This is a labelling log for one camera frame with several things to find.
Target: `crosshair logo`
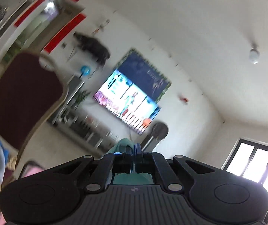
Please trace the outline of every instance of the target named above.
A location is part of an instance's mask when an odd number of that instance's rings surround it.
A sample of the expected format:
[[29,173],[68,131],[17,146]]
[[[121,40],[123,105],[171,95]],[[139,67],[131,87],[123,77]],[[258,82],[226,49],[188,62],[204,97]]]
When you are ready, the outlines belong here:
[[137,188],[137,187],[134,187],[134,188],[131,188],[131,191],[133,191],[133,192],[136,192],[136,191],[138,191],[139,189]]

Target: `television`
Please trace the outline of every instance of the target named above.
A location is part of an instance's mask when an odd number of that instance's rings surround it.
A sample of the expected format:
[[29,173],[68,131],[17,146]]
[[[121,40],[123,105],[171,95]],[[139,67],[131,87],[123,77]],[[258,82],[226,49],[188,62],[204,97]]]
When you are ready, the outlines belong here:
[[138,134],[160,111],[157,103],[116,69],[93,97]]

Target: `teal cloth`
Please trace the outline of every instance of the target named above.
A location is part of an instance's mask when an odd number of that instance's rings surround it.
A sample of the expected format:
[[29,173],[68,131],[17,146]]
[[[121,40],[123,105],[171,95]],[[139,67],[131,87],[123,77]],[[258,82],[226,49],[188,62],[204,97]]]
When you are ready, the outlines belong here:
[[[126,147],[129,146],[134,150],[135,143],[129,139],[121,139],[114,147],[107,152],[125,152]],[[152,175],[148,173],[120,173],[116,174],[113,181],[114,185],[152,185],[154,184],[152,180]]]

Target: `white ceiling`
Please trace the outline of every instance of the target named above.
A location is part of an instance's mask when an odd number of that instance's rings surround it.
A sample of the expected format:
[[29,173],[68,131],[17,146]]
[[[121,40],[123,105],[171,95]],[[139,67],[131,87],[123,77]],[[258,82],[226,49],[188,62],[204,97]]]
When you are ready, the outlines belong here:
[[268,127],[268,0],[103,1],[170,52],[225,119]]

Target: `blue ball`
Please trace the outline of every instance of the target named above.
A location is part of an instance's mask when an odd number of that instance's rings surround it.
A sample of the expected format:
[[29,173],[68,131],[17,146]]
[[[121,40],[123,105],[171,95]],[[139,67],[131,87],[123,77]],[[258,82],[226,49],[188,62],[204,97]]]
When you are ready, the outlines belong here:
[[90,67],[88,67],[88,66],[81,67],[81,73],[83,74],[83,76],[89,75],[90,72],[91,72]]

